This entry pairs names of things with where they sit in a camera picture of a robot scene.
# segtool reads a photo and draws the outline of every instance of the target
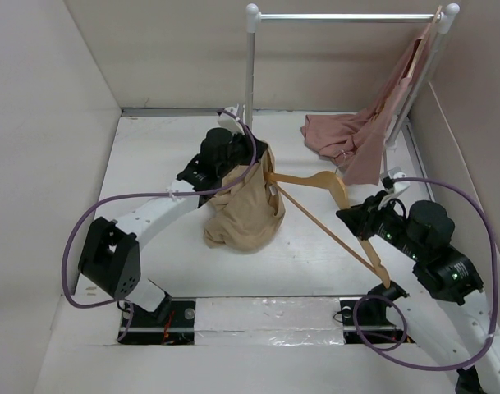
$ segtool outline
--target metal frame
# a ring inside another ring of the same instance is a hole
[[[445,7],[445,12],[441,13],[438,19],[438,34],[432,43],[429,57],[424,64],[420,77],[411,87],[402,110],[397,118],[397,122],[391,130],[390,136],[385,143],[388,149],[396,148],[396,138],[401,126],[411,110],[421,85],[429,74],[430,66],[437,53],[441,49],[444,38],[456,15],[460,11],[460,6],[453,3]],[[248,4],[246,7],[246,32],[247,32],[247,52],[246,52],[246,108],[245,123],[251,129],[253,126],[253,95],[254,95],[254,66],[255,66],[255,34],[257,24],[260,22],[328,22],[328,23],[427,23],[432,21],[434,14],[262,14],[255,4]]]

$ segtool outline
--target white cable clip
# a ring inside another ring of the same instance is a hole
[[[242,133],[242,127],[239,124],[239,120],[244,112],[244,106],[242,104],[237,104],[235,107],[227,107],[224,108],[224,110],[231,113],[234,117],[230,117],[222,112],[217,118],[218,125],[224,129],[228,129],[232,134]]]
[[[175,196],[175,193],[178,193],[178,190],[171,190],[171,188],[167,188],[166,192],[169,194],[169,198],[173,200],[174,203],[178,200],[178,198]]]
[[[389,176],[391,179],[398,179],[405,178],[406,174],[401,171],[399,167],[395,167],[392,170],[382,174],[381,179],[384,179],[386,176]],[[395,182],[393,187],[387,190],[388,194],[383,197],[381,203],[379,203],[378,209],[381,209],[386,204],[388,204],[388,201],[390,201],[391,199],[396,199],[397,197],[399,197],[409,187],[411,187],[410,182]]]

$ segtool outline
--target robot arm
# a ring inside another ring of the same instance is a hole
[[[396,177],[404,177],[404,174],[389,173],[383,179],[387,190],[369,197],[361,205],[338,211],[337,216],[354,235],[364,239],[380,236],[414,260],[412,272],[452,321],[462,345],[447,337],[441,327],[434,324],[434,316],[424,314],[402,289],[388,293],[388,298],[398,299],[397,305],[405,311],[408,334],[439,365],[463,363],[477,354],[488,339],[490,309],[483,282],[473,263],[450,245],[455,226],[445,209],[432,201],[418,201],[406,215],[405,207],[396,197],[407,187],[407,182],[394,184],[392,179]],[[402,215],[396,213],[396,204],[401,205]],[[379,291],[383,289],[376,287],[369,294]],[[371,303],[367,305],[369,302],[365,302],[365,308],[372,307]],[[399,314],[381,304],[374,303],[374,307],[401,327]],[[489,351],[471,368],[456,372],[448,373],[456,385],[456,393],[500,393],[499,329],[494,333]]]
[[[268,146],[255,139],[259,160]],[[171,296],[142,275],[140,252],[179,217],[200,208],[236,166],[248,165],[253,154],[249,137],[224,128],[208,131],[197,154],[171,184],[170,198],[151,199],[114,220],[91,223],[78,269],[115,300],[128,300],[162,322]],[[178,197],[187,193],[185,198]]]

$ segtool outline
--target white wall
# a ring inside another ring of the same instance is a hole
[[[226,107],[244,99],[251,0],[66,0],[122,107]],[[255,0],[263,13],[427,12],[439,0]],[[275,24],[257,34],[255,107],[358,110],[418,25]]]
[[[500,250],[500,0],[463,2],[412,121],[429,175],[477,194]],[[443,190],[435,194],[457,223],[457,246],[489,285],[489,247],[481,221],[457,196]]]
[[[0,0],[0,393],[34,389],[119,116],[62,0]]]

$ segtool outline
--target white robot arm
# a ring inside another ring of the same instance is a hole
[[[412,178],[396,181],[397,178],[405,178],[405,175],[392,170],[387,176],[382,177],[387,191],[369,197],[361,205],[338,211],[337,216],[354,235],[363,239],[374,235],[380,236],[414,260],[415,266],[412,272],[450,318],[463,342],[459,344],[447,337],[442,328],[434,324],[437,319],[434,316],[427,316],[396,283],[389,289],[377,286],[369,294],[385,296],[392,302],[396,301],[395,305],[404,311],[408,335],[438,365],[459,365],[459,367],[457,370],[452,368],[447,371],[448,368],[421,368],[404,362],[398,364],[423,370],[445,370],[456,385],[456,393],[459,394],[481,392],[498,394],[500,393],[500,330],[496,327],[495,332],[489,337],[489,330],[492,329],[495,320],[491,322],[493,311],[489,308],[483,282],[473,263],[450,245],[455,226],[445,209],[432,201],[418,201],[411,206],[406,215],[405,207],[401,201],[396,200],[396,197],[408,186],[408,181]],[[394,209],[396,203],[402,207],[403,214],[396,213]],[[387,320],[399,328],[403,327],[401,315],[394,308],[387,308],[386,303],[378,299],[361,303],[362,305],[357,305],[357,311],[360,312],[357,314],[357,321],[353,323],[354,327],[363,324],[359,318],[362,314],[370,323],[376,319],[381,322]],[[486,346],[490,346],[486,353],[475,357]]]

